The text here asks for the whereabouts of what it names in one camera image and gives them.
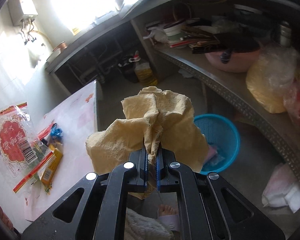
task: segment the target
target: cooking oil bottle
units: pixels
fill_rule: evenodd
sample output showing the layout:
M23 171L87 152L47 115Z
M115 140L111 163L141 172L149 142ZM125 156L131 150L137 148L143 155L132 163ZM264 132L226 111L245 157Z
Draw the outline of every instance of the cooking oil bottle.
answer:
M134 62L134 72L136 73L141 84L146 86L156 86L158 80L153 75L152 69L150 68L149 62L140 58L139 51L136 51L133 58L129 61Z

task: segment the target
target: snack package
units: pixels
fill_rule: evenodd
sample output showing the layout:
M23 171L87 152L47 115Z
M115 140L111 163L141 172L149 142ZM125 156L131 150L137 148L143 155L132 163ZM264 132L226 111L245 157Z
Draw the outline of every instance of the snack package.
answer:
M63 157L63 154L58 150L53 150L54 160L50 163L50 165L44 169L44 172L42 174L39 174L41 182L48 187L49 184L52 181L53 175L56 172L56 169L60 163L61 158Z
M35 132L26 103L0 112L0 152L0 172L15 193L39 180L37 172L54 160Z

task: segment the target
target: copper pot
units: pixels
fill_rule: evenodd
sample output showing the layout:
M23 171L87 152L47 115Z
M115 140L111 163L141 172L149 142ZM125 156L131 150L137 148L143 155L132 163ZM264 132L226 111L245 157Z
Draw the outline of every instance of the copper pot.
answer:
M62 42L53 49L53 52L56 51L57 49L60 49L60 51L62 52L66 47L67 47L67 44L65 42Z

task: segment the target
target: yellow cloth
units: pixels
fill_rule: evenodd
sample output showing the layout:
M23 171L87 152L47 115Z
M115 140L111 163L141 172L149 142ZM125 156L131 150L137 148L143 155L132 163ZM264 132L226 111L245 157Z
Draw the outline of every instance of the yellow cloth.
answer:
M161 142L162 148L175 153L177 161L200 172L208 144L194 125L194 110L188 97L147 87L121 103L126 119L115 120L107 130L95 132L86 141L96 173L111 172L126 162L130 152L142 148L143 138L150 164L155 165Z

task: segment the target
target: shelf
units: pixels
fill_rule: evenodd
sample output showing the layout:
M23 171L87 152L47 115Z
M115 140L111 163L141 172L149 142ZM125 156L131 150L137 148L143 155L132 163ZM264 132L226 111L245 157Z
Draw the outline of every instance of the shelf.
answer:
M246 73L218 70L209 63L204 54L192 54L188 47L171 49L166 45L156 45L154 52L187 70L252 121L300 181L300 134L287 113L270 114L255 100L246 87Z

